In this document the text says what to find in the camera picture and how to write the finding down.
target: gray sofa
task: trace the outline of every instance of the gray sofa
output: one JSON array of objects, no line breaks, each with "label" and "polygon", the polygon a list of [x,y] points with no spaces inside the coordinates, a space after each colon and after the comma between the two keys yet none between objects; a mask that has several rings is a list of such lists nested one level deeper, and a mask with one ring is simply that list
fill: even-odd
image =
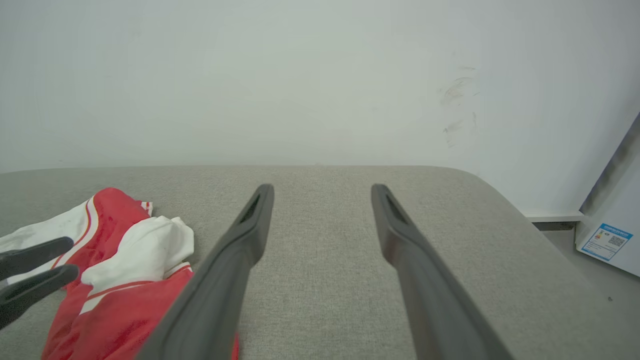
[{"label": "gray sofa", "polygon": [[[239,322],[241,359],[415,357],[370,201],[385,183],[517,359],[638,358],[607,300],[495,189],[438,167],[140,167],[0,175],[0,234],[105,187],[195,232],[198,263],[261,183],[275,187],[266,252]],[[0,332],[3,359],[36,359],[64,293]]]}]

